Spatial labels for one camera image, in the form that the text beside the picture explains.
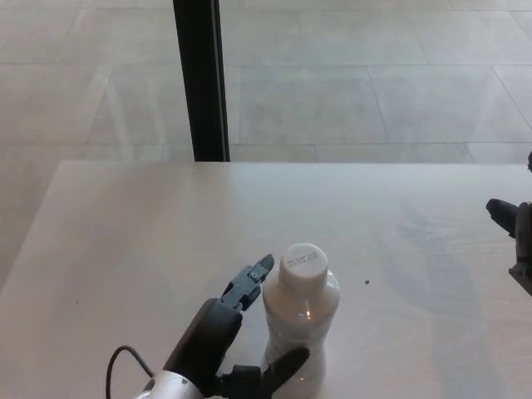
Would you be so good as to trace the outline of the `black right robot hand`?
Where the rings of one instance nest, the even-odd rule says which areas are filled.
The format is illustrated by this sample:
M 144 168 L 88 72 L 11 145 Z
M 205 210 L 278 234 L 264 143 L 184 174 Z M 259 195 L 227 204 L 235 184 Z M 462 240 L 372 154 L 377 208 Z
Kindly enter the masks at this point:
M 491 219 L 515 240 L 515 265 L 510 276 L 531 295 L 531 203 L 519 206 L 490 199 L 485 206 Z

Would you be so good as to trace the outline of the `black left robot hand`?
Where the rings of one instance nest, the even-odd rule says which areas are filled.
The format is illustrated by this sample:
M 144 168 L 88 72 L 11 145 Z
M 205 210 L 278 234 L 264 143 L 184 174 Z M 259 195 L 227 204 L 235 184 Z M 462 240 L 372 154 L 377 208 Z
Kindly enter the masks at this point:
M 244 267 L 221 297 L 202 305 L 161 372 L 152 378 L 151 398 L 270 398 L 304 365 L 310 351 L 296 347 L 265 371 L 235 365 L 231 373 L 218 374 L 242 326 L 243 312 L 261 294 L 273 266 L 273 256 L 264 256 Z

